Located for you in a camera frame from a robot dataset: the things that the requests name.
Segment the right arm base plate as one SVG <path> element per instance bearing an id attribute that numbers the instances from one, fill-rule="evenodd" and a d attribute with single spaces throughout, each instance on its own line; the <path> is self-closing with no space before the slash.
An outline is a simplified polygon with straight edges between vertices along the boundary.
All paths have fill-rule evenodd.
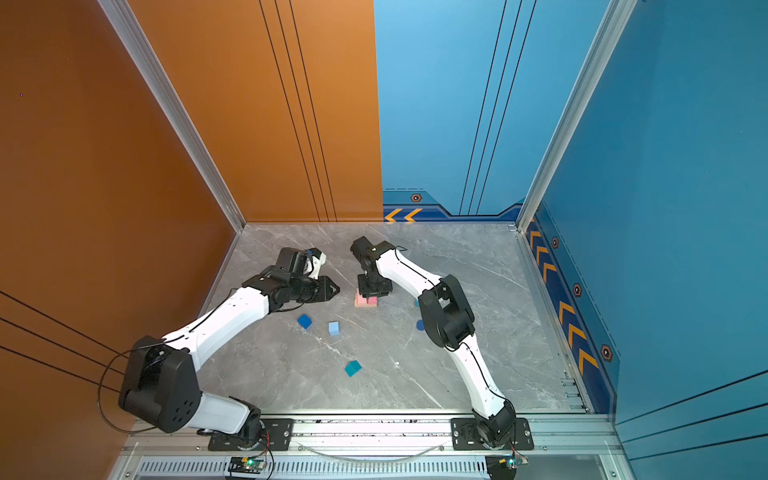
<path id="1" fill-rule="evenodd" d="M 485 425 L 474 418 L 452 418 L 450 427 L 453 449 L 457 451 L 532 451 L 535 448 L 529 422 L 522 417 L 501 429 Z"/>

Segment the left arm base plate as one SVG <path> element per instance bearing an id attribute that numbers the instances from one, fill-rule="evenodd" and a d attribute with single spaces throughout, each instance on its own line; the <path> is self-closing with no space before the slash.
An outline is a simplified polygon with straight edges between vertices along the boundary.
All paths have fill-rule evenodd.
<path id="1" fill-rule="evenodd" d="M 293 430 L 294 420 L 291 418 L 261 418 L 247 422 L 237 434 L 212 433 L 208 450 L 284 452 L 290 447 Z"/>

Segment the engraved wood plank block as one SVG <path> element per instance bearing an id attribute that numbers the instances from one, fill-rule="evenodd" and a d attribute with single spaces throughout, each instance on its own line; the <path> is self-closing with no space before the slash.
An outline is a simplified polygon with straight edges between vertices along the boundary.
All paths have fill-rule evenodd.
<path id="1" fill-rule="evenodd" d="M 356 308 L 376 308 L 378 306 L 378 299 L 377 298 L 355 299 L 354 306 Z"/>

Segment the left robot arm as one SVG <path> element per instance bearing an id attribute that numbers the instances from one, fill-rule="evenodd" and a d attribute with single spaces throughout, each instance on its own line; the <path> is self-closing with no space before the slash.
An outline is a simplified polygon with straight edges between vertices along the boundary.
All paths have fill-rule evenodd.
<path id="1" fill-rule="evenodd" d="M 263 435 L 258 407 L 203 391 L 198 371 L 241 331 L 285 304 L 323 303 L 339 287 L 321 267 L 326 256 L 316 248 L 283 248 L 275 264 L 246 280 L 210 312 L 161 338 L 145 336 L 127 352 L 119 407 L 165 432 L 194 428 L 219 434 L 241 448 Z"/>

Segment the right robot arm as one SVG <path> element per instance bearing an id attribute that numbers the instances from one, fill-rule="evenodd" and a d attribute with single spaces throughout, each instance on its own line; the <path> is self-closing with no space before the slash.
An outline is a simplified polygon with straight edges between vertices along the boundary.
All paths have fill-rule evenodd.
<path id="1" fill-rule="evenodd" d="M 387 241 L 377 245 L 362 236 L 350 251 L 363 272 L 358 291 L 366 299 L 383 297 L 398 285 L 418 302 L 424 331 L 451 356 L 470 395 L 478 436 L 489 449 L 512 446 L 517 414 L 511 400 L 498 388 L 480 351 L 475 314 L 460 281 L 438 276 L 411 260 Z"/>

